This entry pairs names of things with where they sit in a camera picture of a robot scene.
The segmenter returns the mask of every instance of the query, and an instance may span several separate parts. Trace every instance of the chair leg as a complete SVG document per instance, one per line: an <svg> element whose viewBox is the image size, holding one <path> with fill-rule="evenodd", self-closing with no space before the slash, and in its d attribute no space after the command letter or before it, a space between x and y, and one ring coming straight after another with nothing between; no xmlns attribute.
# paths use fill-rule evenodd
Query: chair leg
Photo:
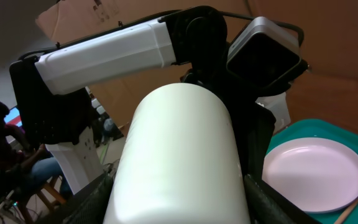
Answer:
<svg viewBox="0 0 358 224"><path fill-rule="evenodd" d="M54 211L54 208L52 206L52 204L49 202L49 200L46 198L46 196L44 195L44 193L42 193L42 191L39 191L37 193L38 197L41 199L41 201L47 206L47 208L49 209L50 212Z"/></svg>
<svg viewBox="0 0 358 224"><path fill-rule="evenodd" d="M66 203L66 199L64 199L57 190L55 190L53 187L51 187L49 184L44 185L44 189L50 193L58 202L61 204Z"/></svg>
<svg viewBox="0 0 358 224"><path fill-rule="evenodd" d="M26 224L34 224L34 221L29 213L29 210L26 207L24 203L19 203L17 207L19 208L19 211L23 215L24 221Z"/></svg>

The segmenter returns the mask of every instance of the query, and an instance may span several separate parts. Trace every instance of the pink plate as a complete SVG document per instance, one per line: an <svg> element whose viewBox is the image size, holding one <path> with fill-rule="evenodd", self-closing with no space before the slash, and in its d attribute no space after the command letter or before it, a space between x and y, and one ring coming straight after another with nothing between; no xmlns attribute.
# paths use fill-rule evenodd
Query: pink plate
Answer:
<svg viewBox="0 0 358 224"><path fill-rule="evenodd" d="M266 155L262 179L305 212L331 212L358 196L358 155L336 141L294 139Z"/></svg>

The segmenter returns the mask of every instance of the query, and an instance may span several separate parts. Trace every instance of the person's arm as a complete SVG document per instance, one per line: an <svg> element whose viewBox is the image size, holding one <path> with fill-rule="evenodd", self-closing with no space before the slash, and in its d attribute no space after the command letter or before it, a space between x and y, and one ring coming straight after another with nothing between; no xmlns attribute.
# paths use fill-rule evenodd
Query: person's arm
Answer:
<svg viewBox="0 0 358 224"><path fill-rule="evenodd" d="M41 145L40 148L28 159L22 162L21 167L24 172L28 172L31 170L32 166L39 161L40 159L44 158L47 155L47 149L45 145Z"/></svg>
<svg viewBox="0 0 358 224"><path fill-rule="evenodd" d="M14 137L24 148L25 151L29 152L31 150L31 145L25 138L23 131L13 124L5 125L6 135L11 135Z"/></svg>

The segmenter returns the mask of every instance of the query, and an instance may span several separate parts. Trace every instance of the wooden stick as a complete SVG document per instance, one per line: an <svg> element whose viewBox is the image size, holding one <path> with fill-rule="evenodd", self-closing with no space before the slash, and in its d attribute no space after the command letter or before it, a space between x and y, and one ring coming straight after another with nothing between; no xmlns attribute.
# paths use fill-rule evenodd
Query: wooden stick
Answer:
<svg viewBox="0 0 358 224"><path fill-rule="evenodd" d="M334 224L342 224L358 204L358 197L345 209Z"/></svg>

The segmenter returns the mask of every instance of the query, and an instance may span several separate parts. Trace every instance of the white wall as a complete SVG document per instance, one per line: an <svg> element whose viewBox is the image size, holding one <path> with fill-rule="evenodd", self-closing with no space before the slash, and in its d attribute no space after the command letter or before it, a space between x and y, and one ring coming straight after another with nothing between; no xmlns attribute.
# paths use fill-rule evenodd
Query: white wall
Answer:
<svg viewBox="0 0 358 224"><path fill-rule="evenodd" d="M35 24L35 18L56 0L0 0L0 101L16 105L9 66L24 52L53 46Z"/></svg>

